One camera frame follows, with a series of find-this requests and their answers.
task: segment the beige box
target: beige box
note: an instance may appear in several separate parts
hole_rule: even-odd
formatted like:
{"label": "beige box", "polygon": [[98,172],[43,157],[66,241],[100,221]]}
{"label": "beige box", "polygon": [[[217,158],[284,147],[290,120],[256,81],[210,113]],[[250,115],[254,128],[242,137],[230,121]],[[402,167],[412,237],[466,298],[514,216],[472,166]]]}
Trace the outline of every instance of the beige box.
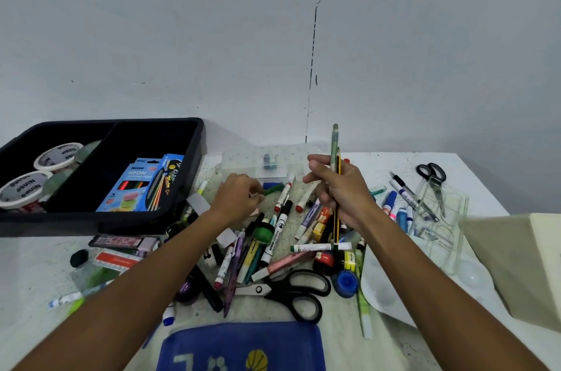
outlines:
{"label": "beige box", "polygon": [[561,214],[466,219],[460,226],[510,315],[561,332]]}

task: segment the clear plastic container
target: clear plastic container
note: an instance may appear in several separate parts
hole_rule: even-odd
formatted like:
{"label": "clear plastic container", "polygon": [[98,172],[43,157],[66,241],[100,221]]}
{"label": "clear plastic container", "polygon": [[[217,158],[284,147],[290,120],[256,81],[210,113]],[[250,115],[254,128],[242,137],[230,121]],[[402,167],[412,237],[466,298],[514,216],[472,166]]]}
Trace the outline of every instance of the clear plastic container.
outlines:
{"label": "clear plastic container", "polygon": [[327,142],[314,142],[229,149],[222,154],[222,180],[231,173],[246,173],[262,183],[286,183],[289,175],[301,178],[310,171],[308,154],[329,155],[329,148]]}
{"label": "clear plastic container", "polygon": [[421,193],[421,203],[409,236],[440,269],[455,275],[464,238],[459,222],[467,214],[469,197],[446,185],[440,186],[432,177],[417,192]]}

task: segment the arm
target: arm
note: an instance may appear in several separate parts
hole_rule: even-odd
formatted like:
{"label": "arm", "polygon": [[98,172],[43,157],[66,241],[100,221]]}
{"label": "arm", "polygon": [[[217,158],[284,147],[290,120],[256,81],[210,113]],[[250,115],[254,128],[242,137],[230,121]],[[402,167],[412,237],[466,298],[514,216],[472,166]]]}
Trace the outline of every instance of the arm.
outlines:
{"label": "arm", "polygon": [[[328,182],[341,220],[358,230],[376,255],[411,318],[444,370],[546,370],[537,357],[483,306],[444,274],[370,197],[357,167],[333,173],[328,155],[310,155],[304,182]],[[318,186],[320,200],[335,201]]]}
{"label": "arm", "polygon": [[14,371],[122,370],[204,250],[263,200],[255,179],[230,175],[206,213],[96,294],[39,343]]}

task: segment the dark line on wall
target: dark line on wall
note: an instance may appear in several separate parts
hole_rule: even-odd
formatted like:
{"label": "dark line on wall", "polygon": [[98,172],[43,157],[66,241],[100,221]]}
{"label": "dark line on wall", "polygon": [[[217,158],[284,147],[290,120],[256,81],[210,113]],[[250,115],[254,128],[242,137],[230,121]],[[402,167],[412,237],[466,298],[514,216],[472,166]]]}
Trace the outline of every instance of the dark line on wall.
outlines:
{"label": "dark line on wall", "polygon": [[308,114],[306,116],[306,140],[308,142],[308,123],[310,121],[310,98],[312,94],[312,71],[314,70],[314,47],[315,47],[315,27],[318,20],[318,0],[316,0],[315,12],[314,12],[314,35],[312,36],[312,59],[310,64],[310,86],[308,87]]}

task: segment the forearm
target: forearm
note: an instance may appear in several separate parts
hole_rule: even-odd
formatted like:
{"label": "forearm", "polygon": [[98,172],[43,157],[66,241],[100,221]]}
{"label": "forearm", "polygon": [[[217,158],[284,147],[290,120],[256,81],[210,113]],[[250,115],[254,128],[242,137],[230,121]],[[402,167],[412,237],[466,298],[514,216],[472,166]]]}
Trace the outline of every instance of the forearm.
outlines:
{"label": "forearm", "polygon": [[123,369],[222,226],[208,212],[201,215],[88,299],[14,369]]}
{"label": "forearm", "polygon": [[379,208],[362,233],[445,370],[547,369]]}

